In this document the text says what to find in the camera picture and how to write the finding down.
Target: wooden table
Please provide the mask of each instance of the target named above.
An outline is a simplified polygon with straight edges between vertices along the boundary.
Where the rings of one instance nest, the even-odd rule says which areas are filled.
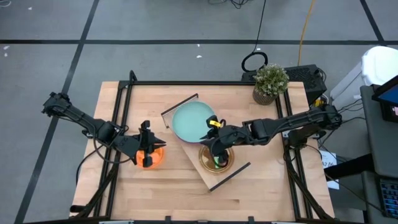
[[[117,87],[118,82],[102,84],[95,118],[111,120]],[[208,103],[219,119],[227,120],[228,124],[240,126],[242,121],[251,119],[277,119],[275,103],[258,105],[252,99],[252,89],[253,86],[133,86],[127,119],[130,129],[126,134],[137,134],[139,125],[148,119],[155,135],[167,142],[166,154],[163,163],[153,170],[140,169],[132,162],[120,166],[112,219],[164,220],[165,216],[170,215],[172,220],[247,221],[248,216],[254,216],[256,221],[293,221],[288,175],[279,135],[266,146],[234,147],[235,156],[244,158],[251,165],[209,193],[160,115],[198,93],[199,99]],[[308,110],[302,83],[289,83],[289,95],[293,113]],[[317,142],[310,140],[309,145],[317,147]],[[91,151],[93,144],[89,140],[85,154]],[[302,160],[309,191],[334,217],[319,153],[309,147],[302,149]],[[85,205],[90,200],[98,188],[102,164],[103,161],[96,155],[83,164],[73,204]],[[297,192],[301,216],[305,217],[302,194],[298,188]],[[106,192],[101,214],[104,214],[107,198]]]

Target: small succulent plant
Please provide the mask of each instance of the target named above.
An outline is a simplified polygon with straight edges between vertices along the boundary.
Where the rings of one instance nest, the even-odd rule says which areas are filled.
[[[276,96],[286,91],[289,76],[280,65],[269,64],[260,68],[257,75],[255,89],[263,95]]]

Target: orange cup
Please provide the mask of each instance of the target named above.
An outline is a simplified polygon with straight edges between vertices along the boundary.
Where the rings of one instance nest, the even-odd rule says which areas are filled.
[[[152,165],[150,167],[144,167],[142,160],[144,159],[144,151],[140,150],[136,154],[136,159],[137,159],[137,166],[143,168],[143,169],[154,169],[159,164],[162,163],[163,158],[164,158],[164,149],[162,147],[155,149],[155,151],[150,155],[152,157]]]

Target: black box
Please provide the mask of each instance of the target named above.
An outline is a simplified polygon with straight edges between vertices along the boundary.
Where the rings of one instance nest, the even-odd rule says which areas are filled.
[[[290,82],[303,82],[308,105],[311,105],[326,90],[320,71],[316,65],[302,65],[285,68]],[[253,76],[257,72],[246,72],[242,74],[242,81],[255,82]]]

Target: teal plate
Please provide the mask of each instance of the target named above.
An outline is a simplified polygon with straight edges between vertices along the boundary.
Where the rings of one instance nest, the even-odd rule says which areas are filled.
[[[173,131],[186,142],[200,142],[210,128],[206,120],[214,115],[206,103],[192,101],[180,106],[173,115]]]

